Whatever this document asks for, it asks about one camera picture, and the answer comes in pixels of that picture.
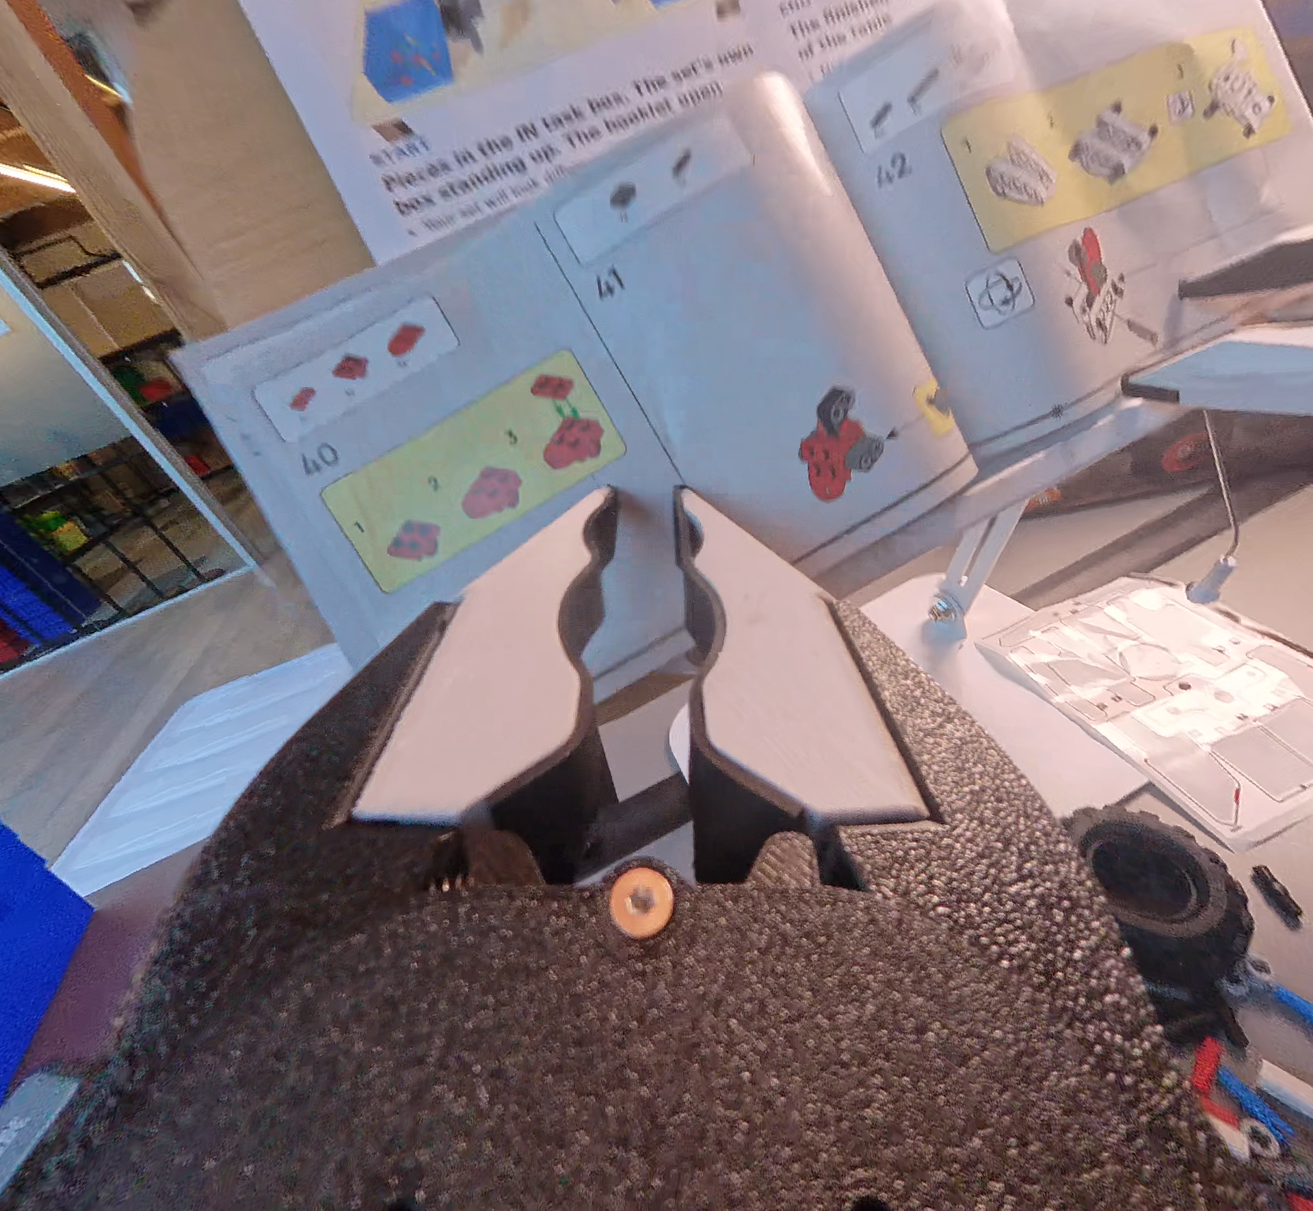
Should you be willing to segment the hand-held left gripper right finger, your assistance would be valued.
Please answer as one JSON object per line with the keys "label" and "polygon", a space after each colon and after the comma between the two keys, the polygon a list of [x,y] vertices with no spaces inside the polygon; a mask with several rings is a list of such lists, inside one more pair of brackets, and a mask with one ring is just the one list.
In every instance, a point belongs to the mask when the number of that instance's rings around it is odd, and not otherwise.
{"label": "hand-held left gripper right finger", "polygon": [[812,578],[693,489],[674,496],[697,676],[692,791],[744,793],[801,824],[905,824],[931,809]]}

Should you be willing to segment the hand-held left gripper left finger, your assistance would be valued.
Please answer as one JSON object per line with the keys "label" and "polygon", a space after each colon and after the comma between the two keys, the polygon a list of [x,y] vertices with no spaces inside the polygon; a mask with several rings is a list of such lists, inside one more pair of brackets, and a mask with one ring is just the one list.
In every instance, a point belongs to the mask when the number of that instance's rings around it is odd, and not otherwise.
{"label": "hand-held left gripper left finger", "polygon": [[351,817],[458,824],[593,727],[582,661],[603,616],[618,496],[600,487],[467,585],[370,758]]}

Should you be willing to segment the white instruction booklet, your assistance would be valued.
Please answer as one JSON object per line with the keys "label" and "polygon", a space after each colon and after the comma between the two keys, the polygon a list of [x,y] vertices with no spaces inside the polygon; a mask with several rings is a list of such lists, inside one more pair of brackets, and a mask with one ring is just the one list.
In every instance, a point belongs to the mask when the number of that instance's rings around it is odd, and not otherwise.
{"label": "white instruction booklet", "polygon": [[362,664],[596,489],[582,659],[688,644],[690,488],[801,571],[1309,281],[1310,113],[1265,0],[949,0],[176,358]]}

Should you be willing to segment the grey desk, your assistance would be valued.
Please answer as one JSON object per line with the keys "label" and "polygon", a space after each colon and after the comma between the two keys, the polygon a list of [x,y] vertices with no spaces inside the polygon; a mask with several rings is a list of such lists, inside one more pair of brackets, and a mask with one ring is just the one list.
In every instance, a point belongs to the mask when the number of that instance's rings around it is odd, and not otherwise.
{"label": "grey desk", "polygon": [[491,809],[353,820],[458,601],[93,931],[2,1208],[1310,1208],[1310,1122],[1222,1137],[1064,821],[878,627],[927,821],[704,854],[595,707]]}

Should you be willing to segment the white task instruction poster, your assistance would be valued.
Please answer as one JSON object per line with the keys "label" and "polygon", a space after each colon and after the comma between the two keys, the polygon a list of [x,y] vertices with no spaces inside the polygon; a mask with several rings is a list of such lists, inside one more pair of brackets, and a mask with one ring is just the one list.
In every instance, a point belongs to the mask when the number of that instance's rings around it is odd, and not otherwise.
{"label": "white task instruction poster", "polygon": [[376,262],[935,0],[238,0]]}

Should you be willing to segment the white plastic lid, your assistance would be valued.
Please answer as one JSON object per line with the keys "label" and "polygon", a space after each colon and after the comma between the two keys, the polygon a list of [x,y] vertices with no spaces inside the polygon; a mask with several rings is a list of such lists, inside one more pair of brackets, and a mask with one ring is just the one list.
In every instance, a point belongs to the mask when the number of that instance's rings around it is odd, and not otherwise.
{"label": "white plastic lid", "polygon": [[172,713],[53,862],[83,897],[204,842],[353,675],[338,645],[238,678]]}

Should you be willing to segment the white sticker sheet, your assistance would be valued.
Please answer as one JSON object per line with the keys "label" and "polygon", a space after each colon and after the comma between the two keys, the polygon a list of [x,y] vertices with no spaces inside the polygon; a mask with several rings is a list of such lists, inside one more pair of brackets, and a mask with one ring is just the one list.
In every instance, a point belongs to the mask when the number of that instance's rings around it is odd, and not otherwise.
{"label": "white sticker sheet", "polygon": [[1310,652],[1186,589],[1120,578],[975,640],[1233,850],[1310,819]]}

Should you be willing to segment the storage shelf with bins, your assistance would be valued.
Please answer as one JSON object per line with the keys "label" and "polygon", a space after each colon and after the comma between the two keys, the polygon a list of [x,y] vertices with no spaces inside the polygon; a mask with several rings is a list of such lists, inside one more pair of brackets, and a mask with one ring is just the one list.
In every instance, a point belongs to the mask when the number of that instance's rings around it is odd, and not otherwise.
{"label": "storage shelf with bins", "polygon": [[251,567],[202,497],[223,470],[194,447],[149,444],[180,385],[161,366],[110,365],[109,387],[22,314],[2,317],[1,666],[116,627]]}

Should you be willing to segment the black toy tyre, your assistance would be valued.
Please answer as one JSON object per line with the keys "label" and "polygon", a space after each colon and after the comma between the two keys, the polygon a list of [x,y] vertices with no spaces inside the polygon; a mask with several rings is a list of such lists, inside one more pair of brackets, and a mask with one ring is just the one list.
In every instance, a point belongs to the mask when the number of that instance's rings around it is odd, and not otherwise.
{"label": "black toy tyre", "polygon": [[1170,1006],[1216,1002],[1255,927],[1222,858],[1147,812],[1084,808],[1062,825],[1150,994]]}

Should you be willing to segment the blue plastic bin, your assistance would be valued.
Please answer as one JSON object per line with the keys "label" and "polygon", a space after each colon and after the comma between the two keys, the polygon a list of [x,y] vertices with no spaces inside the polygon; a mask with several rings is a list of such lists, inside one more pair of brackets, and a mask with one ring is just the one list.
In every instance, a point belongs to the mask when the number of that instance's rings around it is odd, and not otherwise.
{"label": "blue plastic bin", "polygon": [[7,1093],[93,909],[1,825],[1,1093]]}

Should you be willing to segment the pile of small brick parts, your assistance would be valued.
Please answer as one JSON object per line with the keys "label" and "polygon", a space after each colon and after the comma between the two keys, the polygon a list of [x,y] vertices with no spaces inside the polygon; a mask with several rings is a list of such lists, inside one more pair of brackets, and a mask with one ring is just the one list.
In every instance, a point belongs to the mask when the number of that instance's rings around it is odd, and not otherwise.
{"label": "pile of small brick parts", "polygon": [[1150,996],[1166,1037],[1176,1046],[1192,1047],[1190,1088],[1206,1117],[1217,1122],[1222,1137],[1237,1137],[1240,1152],[1248,1158],[1291,1160],[1296,1130],[1262,1095],[1262,1087],[1246,1084],[1224,1063],[1222,1055],[1225,1044],[1239,1051],[1247,1048],[1248,1040],[1236,1013],[1240,1003],[1277,1010],[1310,1029],[1310,1000],[1280,984],[1272,965],[1250,950],[1222,979],[1216,1002],[1181,1007]]}

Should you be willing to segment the rounded wooden board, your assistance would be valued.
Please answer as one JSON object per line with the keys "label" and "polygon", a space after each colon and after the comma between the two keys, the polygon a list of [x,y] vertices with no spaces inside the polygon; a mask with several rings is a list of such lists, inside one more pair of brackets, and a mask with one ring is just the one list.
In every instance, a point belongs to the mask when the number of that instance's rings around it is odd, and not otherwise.
{"label": "rounded wooden board", "polygon": [[238,0],[120,0],[145,179],[224,329],[373,265]]}

